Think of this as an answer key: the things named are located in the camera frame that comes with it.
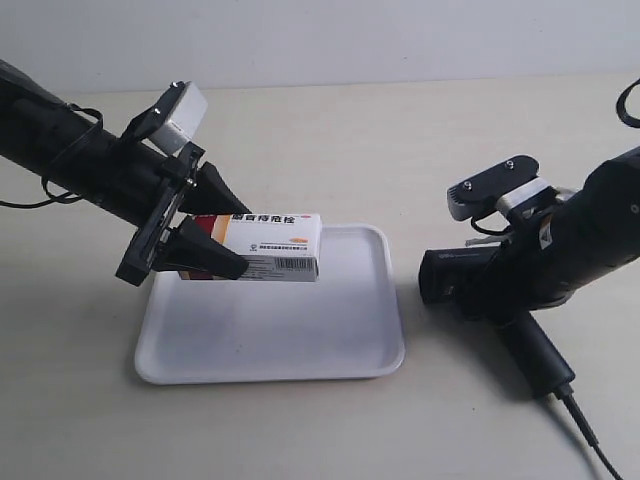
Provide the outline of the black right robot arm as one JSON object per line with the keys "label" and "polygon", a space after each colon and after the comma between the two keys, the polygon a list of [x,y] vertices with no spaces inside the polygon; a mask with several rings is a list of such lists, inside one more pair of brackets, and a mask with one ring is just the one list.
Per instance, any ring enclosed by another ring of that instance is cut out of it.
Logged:
{"label": "black right robot arm", "polygon": [[639,258],[639,149],[603,162],[514,234],[457,296],[471,317],[554,308]]}

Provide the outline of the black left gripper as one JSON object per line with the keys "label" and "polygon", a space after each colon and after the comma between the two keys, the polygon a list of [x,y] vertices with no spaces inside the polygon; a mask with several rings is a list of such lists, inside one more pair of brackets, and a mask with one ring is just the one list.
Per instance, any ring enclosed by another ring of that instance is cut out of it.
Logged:
{"label": "black left gripper", "polygon": [[182,213],[251,212],[213,164],[205,162],[198,169],[203,155],[201,147],[188,142],[177,156],[161,164],[159,195],[132,237],[116,270],[117,278],[140,286],[152,271],[223,279],[239,279],[246,272],[246,260],[213,240],[193,219],[171,227],[178,209]]}

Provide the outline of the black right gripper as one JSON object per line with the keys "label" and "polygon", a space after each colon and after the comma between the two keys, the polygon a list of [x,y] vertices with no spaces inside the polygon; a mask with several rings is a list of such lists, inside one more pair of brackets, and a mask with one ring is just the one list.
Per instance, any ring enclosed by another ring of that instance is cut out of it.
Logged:
{"label": "black right gripper", "polygon": [[473,321],[509,323],[492,317],[555,308],[570,299],[569,292],[541,293],[534,288],[534,270],[541,253],[538,231],[536,221],[517,231],[472,277],[464,288],[465,316]]}

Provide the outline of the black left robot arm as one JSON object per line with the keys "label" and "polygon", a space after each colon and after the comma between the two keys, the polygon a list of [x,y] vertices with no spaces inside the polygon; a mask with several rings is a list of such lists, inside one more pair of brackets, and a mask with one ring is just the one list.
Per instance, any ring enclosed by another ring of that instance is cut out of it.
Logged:
{"label": "black left robot arm", "polygon": [[193,141],[207,108],[194,83],[177,81],[116,136],[99,110],[3,62],[1,155],[39,177],[39,207],[87,201],[135,226],[119,279],[139,286],[152,271],[192,271],[236,280],[247,260],[195,222],[249,211]]}

